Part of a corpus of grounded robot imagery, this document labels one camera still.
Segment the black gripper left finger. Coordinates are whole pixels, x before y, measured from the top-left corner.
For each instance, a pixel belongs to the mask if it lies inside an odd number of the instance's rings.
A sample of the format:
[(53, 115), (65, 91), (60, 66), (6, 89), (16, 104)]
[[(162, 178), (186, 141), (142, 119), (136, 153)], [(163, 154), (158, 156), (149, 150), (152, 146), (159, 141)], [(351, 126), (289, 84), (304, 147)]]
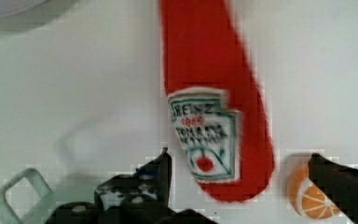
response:
[(168, 204), (172, 181), (172, 157), (165, 147), (161, 154), (137, 168), (131, 175), (116, 175), (97, 186), (94, 202), (99, 209), (107, 211), (121, 206), (130, 196), (149, 196), (160, 203)]

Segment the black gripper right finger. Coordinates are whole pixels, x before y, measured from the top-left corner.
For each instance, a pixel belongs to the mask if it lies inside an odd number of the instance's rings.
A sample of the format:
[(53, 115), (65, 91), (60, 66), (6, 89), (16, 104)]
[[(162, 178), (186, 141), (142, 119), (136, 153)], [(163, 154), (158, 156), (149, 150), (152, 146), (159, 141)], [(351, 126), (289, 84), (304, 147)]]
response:
[(308, 161), (310, 181), (354, 224), (358, 224), (358, 169), (334, 163), (319, 153)]

